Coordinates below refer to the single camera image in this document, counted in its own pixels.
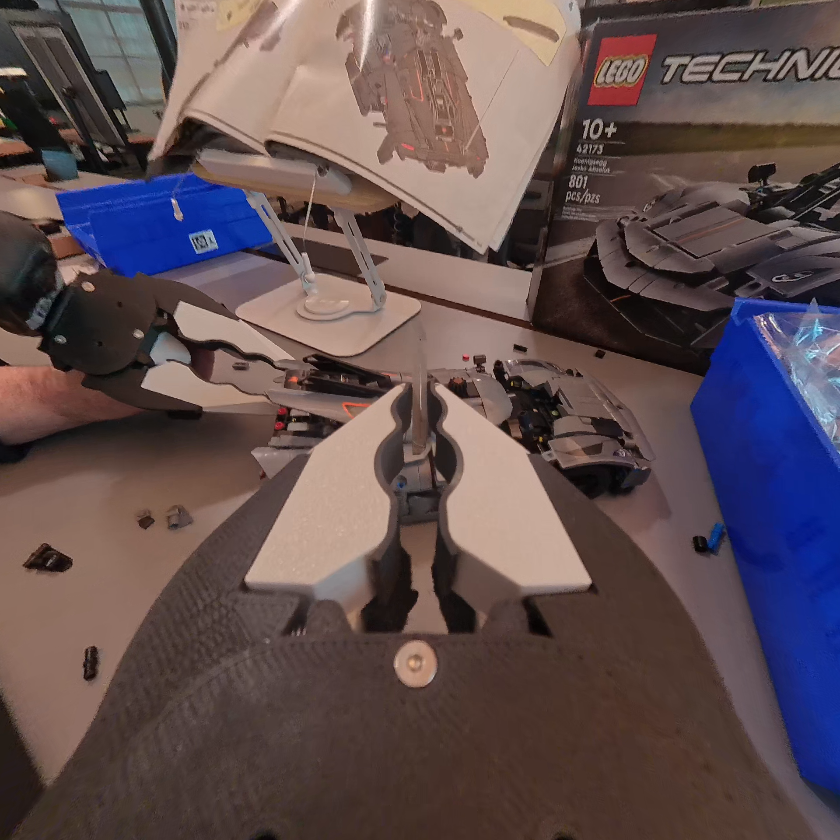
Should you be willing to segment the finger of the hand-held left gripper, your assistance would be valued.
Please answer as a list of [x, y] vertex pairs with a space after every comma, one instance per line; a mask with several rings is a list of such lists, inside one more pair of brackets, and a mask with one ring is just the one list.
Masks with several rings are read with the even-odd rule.
[[288, 367], [289, 360], [215, 360], [205, 381], [188, 365], [167, 361], [150, 368], [140, 387], [199, 408], [275, 408], [266, 394], [280, 386]]
[[295, 357], [271, 342], [247, 322], [217, 311], [181, 301], [173, 315], [178, 338], [172, 345], [172, 361], [192, 364], [188, 346], [205, 350], [222, 350], [237, 361], [264, 362], [279, 369]]

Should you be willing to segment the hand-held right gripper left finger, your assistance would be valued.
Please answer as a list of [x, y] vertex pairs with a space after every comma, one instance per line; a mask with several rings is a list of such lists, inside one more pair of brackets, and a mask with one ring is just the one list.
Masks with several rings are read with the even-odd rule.
[[393, 482], [410, 385], [397, 385], [305, 458], [245, 575], [248, 589], [334, 601], [369, 632], [401, 632], [417, 602]]

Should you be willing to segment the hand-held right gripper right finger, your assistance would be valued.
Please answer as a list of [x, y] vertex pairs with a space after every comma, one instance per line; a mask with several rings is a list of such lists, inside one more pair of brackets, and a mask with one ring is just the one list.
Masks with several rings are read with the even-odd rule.
[[586, 592], [592, 578], [527, 450], [434, 385], [434, 592], [447, 629], [502, 602]]

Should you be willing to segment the grey lego car model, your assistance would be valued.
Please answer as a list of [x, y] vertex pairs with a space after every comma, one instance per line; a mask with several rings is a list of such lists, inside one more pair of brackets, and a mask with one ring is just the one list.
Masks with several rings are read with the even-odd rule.
[[[622, 496], [642, 486], [655, 460], [633, 413], [602, 383], [544, 360], [496, 360], [428, 372], [503, 433], [556, 468], [588, 498]], [[280, 402], [268, 445], [251, 454], [263, 478], [307, 455], [408, 373], [373, 371], [314, 353], [279, 378]]]

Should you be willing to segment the long grey orange-striped lego panel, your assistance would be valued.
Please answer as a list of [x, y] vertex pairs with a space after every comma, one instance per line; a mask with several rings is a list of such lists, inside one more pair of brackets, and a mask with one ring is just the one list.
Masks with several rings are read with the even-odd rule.
[[407, 464], [419, 462], [427, 455], [429, 443], [428, 421], [428, 367], [427, 336], [420, 321], [413, 322], [416, 339], [414, 367], [412, 372], [412, 424], [411, 454], [407, 445], [405, 455]]

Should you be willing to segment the black angled lego connector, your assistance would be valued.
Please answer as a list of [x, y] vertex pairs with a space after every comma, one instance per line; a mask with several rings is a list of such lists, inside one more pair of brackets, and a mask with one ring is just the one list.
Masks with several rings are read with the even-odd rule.
[[27, 571], [48, 574], [62, 574], [72, 568], [72, 558], [55, 549], [48, 543], [42, 543], [32, 552], [23, 563]]

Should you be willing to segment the lego instruction booklet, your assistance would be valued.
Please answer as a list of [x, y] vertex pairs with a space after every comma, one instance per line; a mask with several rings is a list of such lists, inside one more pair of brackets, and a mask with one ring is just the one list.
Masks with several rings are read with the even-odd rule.
[[330, 161], [498, 249], [579, 65], [576, 2], [176, 2], [151, 161], [201, 126]]

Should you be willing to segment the person's left hand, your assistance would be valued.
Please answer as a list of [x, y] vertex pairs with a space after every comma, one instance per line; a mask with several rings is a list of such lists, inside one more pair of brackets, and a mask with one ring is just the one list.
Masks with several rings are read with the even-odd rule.
[[48, 366], [1, 368], [1, 443], [27, 445], [74, 428], [132, 417], [140, 408], [122, 404], [81, 383], [76, 371]]

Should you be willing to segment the blue bin with square tag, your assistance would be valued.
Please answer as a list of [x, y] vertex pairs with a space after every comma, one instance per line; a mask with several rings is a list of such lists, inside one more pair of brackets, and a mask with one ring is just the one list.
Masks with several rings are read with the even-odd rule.
[[242, 190], [193, 173], [62, 192], [57, 201], [78, 244], [125, 277], [157, 275], [271, 241]]

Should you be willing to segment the white desk stand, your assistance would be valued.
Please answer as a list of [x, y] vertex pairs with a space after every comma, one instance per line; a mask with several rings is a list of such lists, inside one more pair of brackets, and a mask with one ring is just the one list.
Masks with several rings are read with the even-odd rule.
[[[312, 155], [287, 153], [279, 157], [329, 163], [350, 179], [358, 176]], [[298, 280], [240, 305], [236, 310], [239, 318], [326, 354], [351, 358], [367, 351], [420, 312], [418, 300], [388, 295], [351, 210], [325, 205], [332, 210], [347, 239], [365, 287], [359, 281], [314, 269], [305, 248], [296, 246], [270, 206], [268, 196], [243, 191]]]

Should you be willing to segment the blue plastic bin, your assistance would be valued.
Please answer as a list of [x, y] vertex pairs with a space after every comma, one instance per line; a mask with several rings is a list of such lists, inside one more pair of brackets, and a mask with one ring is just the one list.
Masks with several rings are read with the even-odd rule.
[[690, 410], [800, 774], [838, 797], [838, 452], [761, 319], [735, 301]]

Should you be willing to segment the clear plastic bag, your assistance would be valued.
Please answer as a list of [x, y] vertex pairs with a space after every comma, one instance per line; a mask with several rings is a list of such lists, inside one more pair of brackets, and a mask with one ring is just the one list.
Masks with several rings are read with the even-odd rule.
[[754, 318], [817, 424], [839, 449], [839, 314], [816, 300], [804, 311]]

